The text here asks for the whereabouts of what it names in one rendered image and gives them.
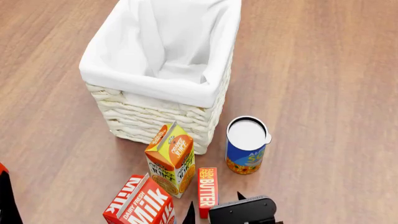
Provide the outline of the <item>red butter box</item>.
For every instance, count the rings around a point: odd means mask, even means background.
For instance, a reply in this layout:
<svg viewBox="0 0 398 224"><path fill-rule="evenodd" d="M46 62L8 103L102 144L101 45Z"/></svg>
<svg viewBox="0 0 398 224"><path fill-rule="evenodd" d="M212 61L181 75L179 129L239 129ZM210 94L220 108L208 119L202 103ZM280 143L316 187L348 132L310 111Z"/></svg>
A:
<svg viewBox="0 0 398 224"><path fill-rule="evenodd" d="M200 218L206 219L210 209L219 205L217 168L199 168L197 186Z"/></svg>

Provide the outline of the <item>white woven wicker basket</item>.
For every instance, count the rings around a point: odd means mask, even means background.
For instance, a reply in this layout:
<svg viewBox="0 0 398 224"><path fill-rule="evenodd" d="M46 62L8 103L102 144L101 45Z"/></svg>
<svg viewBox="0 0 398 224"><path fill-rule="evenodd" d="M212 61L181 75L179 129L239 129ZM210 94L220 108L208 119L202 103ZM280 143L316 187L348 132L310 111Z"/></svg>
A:
<svg viewBox="0 0 398 224"><path fill-rule="evenodd" d="M127 93L103 86L86 84L95 99L110 132L116 137L149 144L163 124L176 122L194 140L195 154L205 154L223 110L231 78L233 55L225 66L218 94L211 108Z"/></svg>

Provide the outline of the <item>white cloth basket liner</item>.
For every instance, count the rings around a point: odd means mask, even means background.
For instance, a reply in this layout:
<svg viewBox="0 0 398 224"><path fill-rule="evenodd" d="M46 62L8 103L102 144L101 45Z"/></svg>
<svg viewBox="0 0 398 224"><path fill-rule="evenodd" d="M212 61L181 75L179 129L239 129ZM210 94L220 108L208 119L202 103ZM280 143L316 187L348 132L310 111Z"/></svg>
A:
<svg viewBox="0 0 398 224"><path fill-rule="evenodd" d="M241 0L119 0L79 64L91 85L210 108L233 52Z"/></svg>

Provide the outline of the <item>red milk carton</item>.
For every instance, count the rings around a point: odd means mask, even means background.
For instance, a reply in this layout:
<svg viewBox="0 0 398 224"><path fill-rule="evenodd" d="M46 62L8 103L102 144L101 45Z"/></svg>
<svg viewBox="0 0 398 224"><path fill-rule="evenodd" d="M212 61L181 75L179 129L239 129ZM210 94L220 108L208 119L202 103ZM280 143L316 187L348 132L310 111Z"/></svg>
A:
<svg viewBox="0 0 398 224"><path fill-rule="evenodd" d="M107 224L176 224L174 203L161 186L146 175L132 175L107 209Z"/></svg>

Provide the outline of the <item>blue alphabet soup can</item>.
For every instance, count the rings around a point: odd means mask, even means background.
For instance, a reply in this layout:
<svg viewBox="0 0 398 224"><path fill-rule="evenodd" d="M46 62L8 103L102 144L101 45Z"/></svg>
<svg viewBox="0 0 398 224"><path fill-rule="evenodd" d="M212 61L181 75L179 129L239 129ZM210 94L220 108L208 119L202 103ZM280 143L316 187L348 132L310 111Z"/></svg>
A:
<svg viewBox="0 0 398 224"><path fill-rule="evenodd" d="M256 117L240 116L226 128L225 161L233 172L248 175L257 171L272 136L267 126Z"/></svg>

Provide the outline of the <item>orange juice carton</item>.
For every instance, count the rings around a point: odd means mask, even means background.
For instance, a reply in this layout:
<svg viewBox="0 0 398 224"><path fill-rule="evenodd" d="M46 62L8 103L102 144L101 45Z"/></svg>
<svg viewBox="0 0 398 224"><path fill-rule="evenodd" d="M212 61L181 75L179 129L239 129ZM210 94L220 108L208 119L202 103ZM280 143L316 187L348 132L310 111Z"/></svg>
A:
<svg viewBox="0 0 398 224"><path fill-rule="evenodd" d="M180 198L195 176L193 138L177 123L165 124L145 149L150 176Z"/></svg>

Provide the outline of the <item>dark bottle with red cap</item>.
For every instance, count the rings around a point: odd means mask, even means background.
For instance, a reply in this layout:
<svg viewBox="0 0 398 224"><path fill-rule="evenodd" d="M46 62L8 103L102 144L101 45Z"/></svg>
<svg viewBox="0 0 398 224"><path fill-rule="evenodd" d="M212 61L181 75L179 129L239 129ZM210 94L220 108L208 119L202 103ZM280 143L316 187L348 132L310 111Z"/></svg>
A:
<svg viewBox="0 0 398 224"><path fill-rule="evenodd" d="M23 224L7 168L0 163L0 224Z"/></svg>

